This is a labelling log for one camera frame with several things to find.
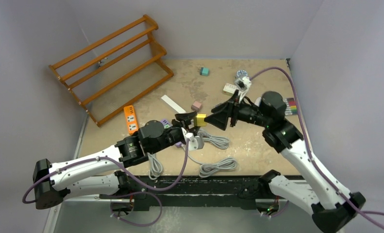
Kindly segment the yellow charger plug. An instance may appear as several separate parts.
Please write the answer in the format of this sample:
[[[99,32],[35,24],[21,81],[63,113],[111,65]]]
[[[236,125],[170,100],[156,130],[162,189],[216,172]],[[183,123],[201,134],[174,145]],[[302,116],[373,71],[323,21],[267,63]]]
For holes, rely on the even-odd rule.
[[[206,114],[197,114],[193,119],[193,124],[195,127],[205,127],[207,123],[205,122]]]

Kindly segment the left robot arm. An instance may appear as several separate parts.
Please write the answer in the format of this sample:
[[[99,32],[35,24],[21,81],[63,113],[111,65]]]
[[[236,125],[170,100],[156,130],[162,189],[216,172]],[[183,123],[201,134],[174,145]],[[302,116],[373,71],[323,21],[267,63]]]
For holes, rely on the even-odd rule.
[[[198,136],[200,128],[191,127],[196,116],[195,112],[176,114],[168,127],[151,120],[132,135],[86,157],[59,163],[41,159],[35,163],[33,184],[22,201],[43,210],[66,199],[90,194],[126,198],[131,191],[129,183],[120,175],[109,177],[100,174],[112,170],[127,174],[129,167],[147,162],[151,155],[177,143],[184,144],[188,151],[201,149],[204,142]]]

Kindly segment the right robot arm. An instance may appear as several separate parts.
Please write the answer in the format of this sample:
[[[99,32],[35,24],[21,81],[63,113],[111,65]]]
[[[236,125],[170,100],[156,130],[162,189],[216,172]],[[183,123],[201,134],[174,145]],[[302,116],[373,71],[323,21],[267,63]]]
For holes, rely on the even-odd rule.
[[[356,215],[366,202],[360,192],[352,193],[325,167],[317,169],[320,160],[307,154],[307,143],[300,131],[285,118],[286,104],[274,91],[265,92],[259,105],[239,101],[238,92],[211,110],[204,121],[221,130],[237,121],[264,127],[266,143],[288,160],[310,185],[306,189],[271,170],[259,178],[259,193],[266,198],[276,195],[307,212],[324,233],[336,233]]]

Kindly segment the purple power strip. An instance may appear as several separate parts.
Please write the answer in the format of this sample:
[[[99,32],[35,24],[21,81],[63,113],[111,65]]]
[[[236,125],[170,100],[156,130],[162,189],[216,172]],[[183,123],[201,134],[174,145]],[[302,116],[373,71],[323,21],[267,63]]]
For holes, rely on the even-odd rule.
[[[161,123],[163,124],[165,129],[172,126],[171,122],[169,120],[167,120],[167,119],[162,119]],[[177,142],[174,146],[177,147],[177,148],[181,148],[183,146],[183,143],[182,142]]]

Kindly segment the white power strip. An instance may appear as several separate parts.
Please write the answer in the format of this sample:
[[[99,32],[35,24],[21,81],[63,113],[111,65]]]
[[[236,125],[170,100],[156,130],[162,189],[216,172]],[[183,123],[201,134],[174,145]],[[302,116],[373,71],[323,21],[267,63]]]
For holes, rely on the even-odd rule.
[[[179,114],[186,113],[185,109],[183,109],[180,105],[178,105],[175,101],[173,101],[167,95],[163,95],[161,97],[161,100],[163,100],[168,106],[170,106],[176,113],[179,113]]]

